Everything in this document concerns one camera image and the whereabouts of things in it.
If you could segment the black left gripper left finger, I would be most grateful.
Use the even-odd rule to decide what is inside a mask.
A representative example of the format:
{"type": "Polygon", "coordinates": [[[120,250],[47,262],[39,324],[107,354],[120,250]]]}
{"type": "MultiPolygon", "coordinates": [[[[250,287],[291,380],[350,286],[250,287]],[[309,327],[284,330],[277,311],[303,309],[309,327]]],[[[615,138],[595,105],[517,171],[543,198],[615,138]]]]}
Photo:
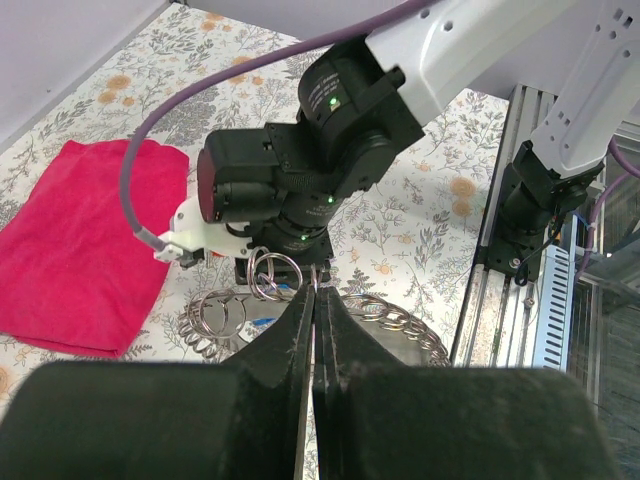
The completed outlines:
{"type": "Polygon", "coordinates": [[[315,299],[218,364],[40,366],[2,419],[2,477],[300,478],[315,299]]]}

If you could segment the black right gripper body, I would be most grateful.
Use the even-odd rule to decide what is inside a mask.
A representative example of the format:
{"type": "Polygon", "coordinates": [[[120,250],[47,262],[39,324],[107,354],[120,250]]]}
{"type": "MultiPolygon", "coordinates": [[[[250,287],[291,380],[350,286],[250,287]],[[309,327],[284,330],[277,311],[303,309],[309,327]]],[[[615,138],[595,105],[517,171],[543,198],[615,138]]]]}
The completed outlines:
{"type": "MultiPolygon", "coordinates": [[[[274,222],[252,222],[242,231],[232,228],[232,235],[249,240],[249,251],[255,247],[266,247],[270,252],[288,256],[300,267],[305,281],[311,280],[312,273],[317,274],[320,283],[331,280],[330,261],[334,259],[334,253],[326,227],[308,231],[294,228],[287,231],[274,222]]],[[[276,283],[293,283],[297,286],[294,267],[283,260],[272,261],[276,283]]],[[[235,280],[239,285],[248,285],[248,260],[235,259],[235,280]]]]}

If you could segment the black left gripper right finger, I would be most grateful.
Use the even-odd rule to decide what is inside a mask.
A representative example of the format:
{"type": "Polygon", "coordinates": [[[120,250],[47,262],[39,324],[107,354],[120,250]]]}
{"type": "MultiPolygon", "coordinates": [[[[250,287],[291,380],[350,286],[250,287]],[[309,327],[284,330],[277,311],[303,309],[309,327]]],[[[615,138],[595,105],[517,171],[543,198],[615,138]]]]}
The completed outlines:
{"type": "Polygon", "coordinates": [[[315,299],[313,403],[324,479],[616,479],[582,389],[550,369],[408,366],[315,299]]]}

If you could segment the blue tag key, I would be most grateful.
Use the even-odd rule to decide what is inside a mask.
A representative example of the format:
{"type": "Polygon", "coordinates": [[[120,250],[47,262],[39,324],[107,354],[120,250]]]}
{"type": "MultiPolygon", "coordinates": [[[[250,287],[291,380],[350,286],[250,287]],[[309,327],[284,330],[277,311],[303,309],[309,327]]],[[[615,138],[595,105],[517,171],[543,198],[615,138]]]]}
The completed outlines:
{"type": "Polygon", "coordinates": [[[264,330],[274,323],[287,308],[295,290],[286,285],[267,287],[268,299],[251,297],[247,300],[247,319],[252,327],[264,330]]]}

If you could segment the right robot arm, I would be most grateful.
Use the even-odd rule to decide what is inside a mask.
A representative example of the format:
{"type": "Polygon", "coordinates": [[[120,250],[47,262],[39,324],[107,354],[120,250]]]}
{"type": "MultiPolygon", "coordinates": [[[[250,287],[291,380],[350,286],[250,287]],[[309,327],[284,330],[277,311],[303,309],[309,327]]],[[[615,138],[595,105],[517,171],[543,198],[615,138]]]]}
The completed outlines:
{"type": "MultiPolygon", "coordinates": [[[[303,74],[293,124],[211,133],[197,161],[196,217],[220,253],[242,232],[288,255],[308,251],[337,207],[369,189],[424,127],[565,1],[441,1],[332,42],[303,74]]],[[[586,197],[607,146],[639,98],[639,5],[604,1],[583,52],[500,187],[492,267],[538,275],[546,229],[586,197]],[[520,264],[511,268],[512,259],[520,264]]]]}

